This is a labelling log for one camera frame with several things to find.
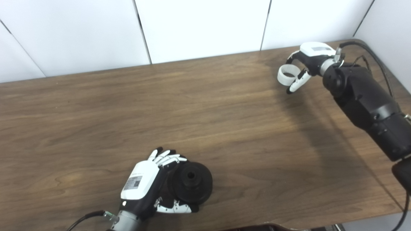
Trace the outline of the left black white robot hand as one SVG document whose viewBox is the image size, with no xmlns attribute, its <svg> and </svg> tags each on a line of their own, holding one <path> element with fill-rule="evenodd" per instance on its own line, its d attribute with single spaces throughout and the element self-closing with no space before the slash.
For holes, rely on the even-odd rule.
<svg viewBox="0 0 411 231">
<path fill-rule="evenodd" d="M 161 205 L 160 191 L 169 173 L 179 164 L 188 163 L 188 159 L 175 150 L 154 149 L 147 160 L 138 162 L 123 187 L 120 198 L 120 211 L 134 214 L 140 220 L 146 220 L 156 212 L 161 213 L 197 213 L 199 206 L 174 199 L 174 206 Z"/>
</svg>

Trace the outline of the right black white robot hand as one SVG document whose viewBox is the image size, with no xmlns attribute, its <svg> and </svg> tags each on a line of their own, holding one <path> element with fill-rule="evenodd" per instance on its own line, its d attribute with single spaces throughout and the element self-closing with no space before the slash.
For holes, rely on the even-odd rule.
<svg viewBox="0 0 411 231">
<path fill-rule="evenodd" d="M 294 60 L 298 60 L 305 68 L 288 87 L 287 94 L 293 94 L 313 76 L 322 77 L 328 67 L 337 63 L 336 54 L 337 52 L 325 43 L 305 42 L 301 44 L 300 49 L 288 57 L 286 64 L 292 64 Z"/>
</svg>

